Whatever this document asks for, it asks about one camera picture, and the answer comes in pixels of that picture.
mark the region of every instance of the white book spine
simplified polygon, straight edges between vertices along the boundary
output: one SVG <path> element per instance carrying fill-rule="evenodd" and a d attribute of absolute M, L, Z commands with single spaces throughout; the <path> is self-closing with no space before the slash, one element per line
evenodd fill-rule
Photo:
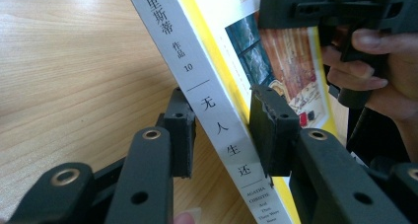
<path fill-rule="evenodd" d="M 292 223 L 257 152 L 177 0 L 132 0 L 257 223 Z"/>

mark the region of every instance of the book cover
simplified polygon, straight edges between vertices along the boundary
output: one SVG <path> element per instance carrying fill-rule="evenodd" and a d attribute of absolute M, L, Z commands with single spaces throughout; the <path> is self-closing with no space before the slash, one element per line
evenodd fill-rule
<path fill-rule="evenodd" d="M 332 132 L 315 29 L 259 31 L 259 0 L 132 2 L 257 223 L 299 222 L 284 179 L 264 177 L 248 133 L 250 85 L 279 92 L 301 126 Z"/>

